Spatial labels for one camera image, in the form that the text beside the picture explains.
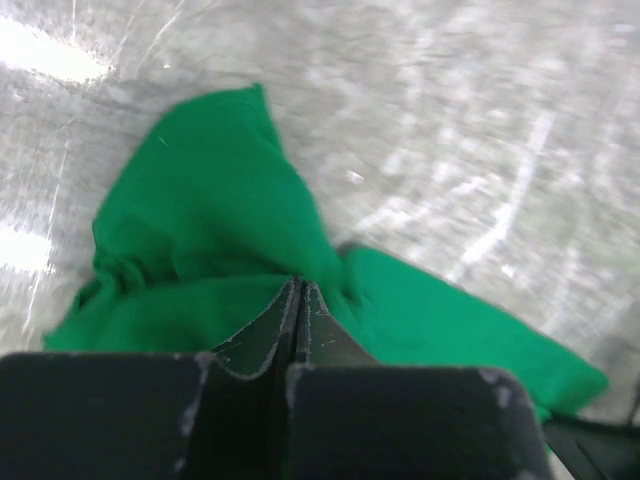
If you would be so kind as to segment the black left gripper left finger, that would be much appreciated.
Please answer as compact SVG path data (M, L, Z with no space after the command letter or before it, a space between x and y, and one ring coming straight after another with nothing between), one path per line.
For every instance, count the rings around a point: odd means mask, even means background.
M1 361L5 479L277 479L300 282L197 353Z

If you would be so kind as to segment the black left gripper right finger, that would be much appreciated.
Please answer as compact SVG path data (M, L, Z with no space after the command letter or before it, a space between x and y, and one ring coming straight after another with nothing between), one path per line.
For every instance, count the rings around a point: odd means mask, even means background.
M288 479L548 479L534 406L509 372L388 366L301 298L286 373Z

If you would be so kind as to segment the green t-shirt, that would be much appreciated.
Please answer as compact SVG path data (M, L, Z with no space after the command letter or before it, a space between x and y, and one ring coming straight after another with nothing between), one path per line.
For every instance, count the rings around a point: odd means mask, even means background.
M381 251L335 249L258 84L168 111L92 232L93 277L45 337L48 350L209 350L300 276L384 364L505 369L542 418L574 414L608 386L579 355L493 305Z

